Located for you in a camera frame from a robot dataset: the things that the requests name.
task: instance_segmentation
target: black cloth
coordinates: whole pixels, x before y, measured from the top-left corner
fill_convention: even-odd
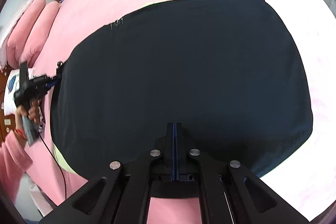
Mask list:
[[[264,0],[150,5],[91,34],[63,66],[52,139],[87,179],[151,150],[168,122],[258,176],[312,132],[300,54]]]

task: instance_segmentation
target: pink sleeve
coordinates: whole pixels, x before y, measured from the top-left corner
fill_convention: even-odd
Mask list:
[[[12,202],[16,199],[21,177],[31,164],[31,158],[11,131],[0,148],[0,181]]]

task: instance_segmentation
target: bed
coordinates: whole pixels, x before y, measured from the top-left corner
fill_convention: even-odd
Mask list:
[[[167,0],[64,0],[49,37],[34,63],[35,75],[54,75],[58,61],[65,61],[73,48],[88,35],[144,5]],[[310,138],[262,180],[290,205],[312,220],[336,200],[336,158],[331,156],[336,136],[336,19],[323,0],[265,0],[279,14],[299,49],[308,80],[314,115]],[[46,95],[44,140],[53,148],[50,135],[52,90]],[[33,159],[27,173],[59,205],[64,201],[63,177],[42,142],[26,147]],[[64,171],[68,196],[86,180]],[[200,223],[198,201],[151,200],[148,223]]]

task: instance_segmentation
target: black cable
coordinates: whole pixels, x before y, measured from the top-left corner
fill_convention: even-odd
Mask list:
[[[59,164],[58,164],[57,160],[55,159],[54,155],[51,153],[50,149],[47,147],[46,143],[44,142],[43,138],[41,137],[40,132],[39,132],[39,136],[40,136],[41,141],[44,143],[45,147],[48,149],[50,155],[52,156],[52,158],[53,158],[54,161],[56,162],[56,164],[57,164],[59,170],[60,170],[61,173],[62,173],[63,180],[64,180],[65,199],[67,199],[67,184],[66,184],[66,182],[65,182],[65,176],[64,176],[64,174],[63,174],[62,168],[61,168],[61,166],[59,166]]]

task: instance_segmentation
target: white pillow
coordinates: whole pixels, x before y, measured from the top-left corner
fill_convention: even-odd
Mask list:
[[[34,68],[28,69],[29,79],[34,77]],[[4,115],[15,114],[16,105],[14,103],[14,92],[19,89],[20,86],[20,70],[14,69],[10,72],[6,89],[5,89],[5,97],[4,97]]]
[[[26,3],[23,3],[21,7],[18,9],[18,11],[15,13],[11,21],[8,23],[6,28],[2,31],[3,35],[0,40],[0,70],[5,68],[7,63],[7,54],[6,54],[6,45],[8,38],[10,37],[12,31],[14,30],[15,25],[19,21],[19,19],[22,17],[24,12],[28,9],[28,7],[31,5],[33,0],[28,0]]]

